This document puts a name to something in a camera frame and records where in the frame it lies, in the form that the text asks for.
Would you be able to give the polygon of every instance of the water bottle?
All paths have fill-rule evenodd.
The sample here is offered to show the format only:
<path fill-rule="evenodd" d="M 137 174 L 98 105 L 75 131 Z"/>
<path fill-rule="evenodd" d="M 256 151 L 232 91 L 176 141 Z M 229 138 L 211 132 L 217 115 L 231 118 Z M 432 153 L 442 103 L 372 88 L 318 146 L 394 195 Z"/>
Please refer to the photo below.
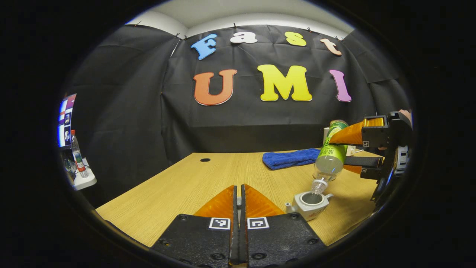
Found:
<path fill-rule="evenodd" d="M 318 195 L 322 194 L 327 188 L 330 181 L 342 171 L 344 161 L 346 159 L 347 145 L 329 145 L 330 138 L 348 124 L 342 120 L 333 120 L 330 122 L 327 138 L 322 144 L 321 152 L 314 164 L 314 181 L 312 182 L 311 191 Z"/>
<path fill-rule="evenodd" d="M 78 139 L 76 138 L 76 132 L 71 130 L 71 149 L 73 151 L 74 162 L 76 162 L 76 167 L 78 168 L 79 174 L 81 177 L 88 177 L 88 172 L 83 164 L 83 159 L 81 158 L 81 152 L 79 151 Z"/>

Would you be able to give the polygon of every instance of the wooden table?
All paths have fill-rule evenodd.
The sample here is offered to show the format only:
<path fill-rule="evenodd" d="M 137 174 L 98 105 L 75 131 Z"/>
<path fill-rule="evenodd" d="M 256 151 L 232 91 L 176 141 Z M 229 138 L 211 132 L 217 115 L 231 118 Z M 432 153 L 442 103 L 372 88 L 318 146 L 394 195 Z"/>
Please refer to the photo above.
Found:
<path fill-rule="evenodd" d="M 178 214 L 194 214 L 216 194 L 230 185 L 248 184 L 285 211 L 293 196 L 309 191 L 314 165 L 268 169 L 263 153 L 193 153 L 99 207 L 96 211 L 122 231 L 146 246 L 152 246 Z M 356 156 L 375 156 L 368 152 Z M 324 194 L 332 193 L 328 207 L 309 225 L 327 245 L 345 236 L 373 210 L 370 202 L 375 180 L 362 179 L 343 170 L 329 183 Z"/>

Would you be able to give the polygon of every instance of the blue letter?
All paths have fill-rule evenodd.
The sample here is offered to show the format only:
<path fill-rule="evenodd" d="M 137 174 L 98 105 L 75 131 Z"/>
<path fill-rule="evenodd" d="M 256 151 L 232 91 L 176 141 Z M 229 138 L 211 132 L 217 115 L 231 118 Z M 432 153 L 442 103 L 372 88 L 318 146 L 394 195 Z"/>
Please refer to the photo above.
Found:
<path fill-rule="evenodd" d="M 194 48 L 198 51 L 199 60 L 203 60 L 205 57 L 207 57 L 211 53 L 215 52 L 215 50 L 217 50 L 215 48 L 211 48 L 217 45 L 217 42 L 215 42 L 215 40 L 212 39 L 215 37 L 217 37 L 217 35 L 213 33 L 191 46 L 191 48 Z"/>

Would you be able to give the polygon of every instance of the computer screen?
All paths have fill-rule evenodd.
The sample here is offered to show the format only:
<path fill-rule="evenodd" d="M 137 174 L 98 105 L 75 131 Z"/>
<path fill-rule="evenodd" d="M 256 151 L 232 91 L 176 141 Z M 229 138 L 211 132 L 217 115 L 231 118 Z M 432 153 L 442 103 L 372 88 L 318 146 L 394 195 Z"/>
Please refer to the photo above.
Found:
<path fill-rule="evenodd" d="M 60 148 L 71 146 L 71 115 L 75 98 L 76 94 L 64 98 L 59 108 L 58 147 Z"/>

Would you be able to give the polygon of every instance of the blue towel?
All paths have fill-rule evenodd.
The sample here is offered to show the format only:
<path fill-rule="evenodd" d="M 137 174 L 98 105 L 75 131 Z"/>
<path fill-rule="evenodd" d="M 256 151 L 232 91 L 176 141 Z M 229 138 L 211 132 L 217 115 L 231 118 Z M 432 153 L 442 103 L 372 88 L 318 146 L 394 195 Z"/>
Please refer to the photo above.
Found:
<path fill-rule="evenodd" d="M 272 170 L 295 165 L 307 165 L 314 163 L 320 152 L 318 149 L 311 148 L 291 153 L 264 153 L 263 162 Z"/>

